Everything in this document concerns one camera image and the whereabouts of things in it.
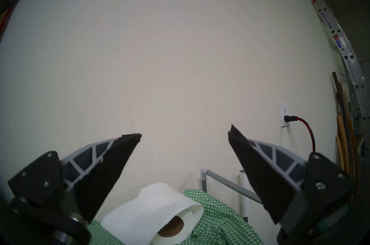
paper towel roll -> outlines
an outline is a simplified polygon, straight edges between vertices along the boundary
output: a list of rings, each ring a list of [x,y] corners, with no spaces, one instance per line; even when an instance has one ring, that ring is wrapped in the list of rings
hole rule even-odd
[[[190,237],[203,212],[199,203],[165,183],[155,183],[105,216],[101,226],[126,245],[174,245]],[[175,216],[180,217],[180,223],[174,225],[174,236],[160,236],[158,232]]]

werner logo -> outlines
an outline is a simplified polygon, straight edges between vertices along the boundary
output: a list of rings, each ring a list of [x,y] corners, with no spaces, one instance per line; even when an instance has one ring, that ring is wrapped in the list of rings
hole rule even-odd
[[[321,13],[321,15],[323,16],[323,19],[324,19],[325,23],[328,25],[328,27],[329,27],[329,28],[332,28],[332,25],[330,24],[330,22],[329,22],[329,20],[326,18],[326,16],[325,16],[323,13]]]

black plug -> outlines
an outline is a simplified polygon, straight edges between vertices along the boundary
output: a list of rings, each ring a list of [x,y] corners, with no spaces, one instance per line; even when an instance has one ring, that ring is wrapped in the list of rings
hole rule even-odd
[[[294,115],[286,115],[284,116],[284,121],[285,122],[291,122],[291,121],[297,121],[298,117]]]

screw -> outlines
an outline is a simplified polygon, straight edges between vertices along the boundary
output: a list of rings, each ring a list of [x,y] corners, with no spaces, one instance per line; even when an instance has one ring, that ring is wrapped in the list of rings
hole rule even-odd
[[[320,181],[316,182],[315,183],[315,186],[316,186],[316,189],[317,190],[324,190],[324,189],[326,189],[326,185],[324,183],[320,182]]]

ladder label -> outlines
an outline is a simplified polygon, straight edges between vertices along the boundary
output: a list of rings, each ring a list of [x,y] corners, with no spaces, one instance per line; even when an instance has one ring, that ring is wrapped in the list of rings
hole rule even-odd
[[[337,43],[338,48],[341,48],[343,45],[342,45],[342,43],[341,43],[341,40],[340,40],[340,38],[339,38],[338,34],[335,34],[335,35],[333,36],[333,38],[334,38],[335,42]]]
[[[321,13],[321,15],[323,16],[323,19],[325,21],[325,23],[328,25],[329,28],[332,28],[332,25],[330,24],[329,20],[327,19],[327,17],[324,15],[324,13]]]

